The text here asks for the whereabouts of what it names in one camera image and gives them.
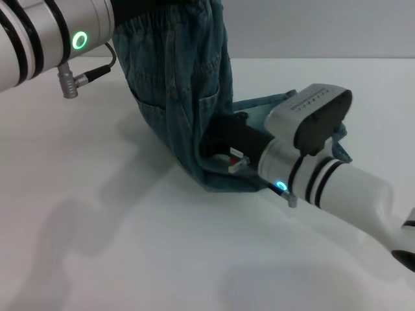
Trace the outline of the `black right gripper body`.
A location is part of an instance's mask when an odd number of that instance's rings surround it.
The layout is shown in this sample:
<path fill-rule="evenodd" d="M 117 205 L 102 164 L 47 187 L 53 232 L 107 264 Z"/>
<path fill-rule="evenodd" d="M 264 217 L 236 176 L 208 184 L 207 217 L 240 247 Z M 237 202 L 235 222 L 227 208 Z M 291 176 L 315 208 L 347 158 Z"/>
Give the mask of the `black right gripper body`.
<path fill-rule="evenodd" d="M 250 168 L 257 169 L 273 136 L 247 125 L 248 118 L 245 112 L 213 117 L 200 143 L 201 156 L 228 156 L 233 148 L 249 159 Z"/>

